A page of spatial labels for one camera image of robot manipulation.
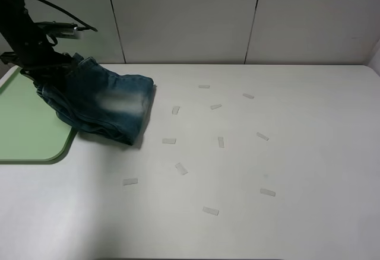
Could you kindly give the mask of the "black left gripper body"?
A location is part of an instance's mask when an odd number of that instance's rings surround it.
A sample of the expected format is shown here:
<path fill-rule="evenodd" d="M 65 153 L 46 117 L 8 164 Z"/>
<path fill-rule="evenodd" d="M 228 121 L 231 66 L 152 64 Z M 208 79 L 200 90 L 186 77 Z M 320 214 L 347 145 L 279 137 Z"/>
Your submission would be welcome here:
<path fill-rule="evenodd" d="M 27 70 L 64 65 L 64 55 L 54 51 L 42 29 L 35 23 L 6 25 L 5 40 L 12 49 L 5 53 L 6 64 L 14 64 Z"/>

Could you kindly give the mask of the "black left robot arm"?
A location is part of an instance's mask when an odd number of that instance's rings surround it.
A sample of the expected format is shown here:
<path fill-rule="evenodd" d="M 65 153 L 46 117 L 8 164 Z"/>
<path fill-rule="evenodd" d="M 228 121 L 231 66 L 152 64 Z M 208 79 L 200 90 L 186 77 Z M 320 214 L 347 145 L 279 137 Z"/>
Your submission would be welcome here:
<path fill-rule="evenodd" d="M 35 23 L 24 0 L 1 0 L 1 34 L 12 49 L 1 54 L 1 61 L 21 67 L 21 74 L 35 85 L 64 90 L 74 60 L 53 47 L 58 37 L 72 36 L 76 27 L 70 23 Z"/>

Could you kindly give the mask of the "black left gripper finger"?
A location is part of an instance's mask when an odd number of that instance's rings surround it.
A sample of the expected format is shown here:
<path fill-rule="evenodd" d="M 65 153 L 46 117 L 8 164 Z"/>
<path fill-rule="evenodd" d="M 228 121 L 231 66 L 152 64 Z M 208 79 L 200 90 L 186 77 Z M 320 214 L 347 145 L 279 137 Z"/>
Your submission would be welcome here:
<path fill-rule="evenodd" d="M 12 64 L 21 68 L 21 75 L 30 79 L 37 88 L 40 84 L 39 75 L 36 72 L 42 66 L 42 53 L 40 51 L 31 51 L 26 53 L 3 52 L 1 61 L 6 64 Z"/>
<path fill-rule="evenodd" d="M 77 60 L 68 53 L 55 53 L 44 66 L 46 72 L 50 75 L 66 75 L 76 66 Z"/>

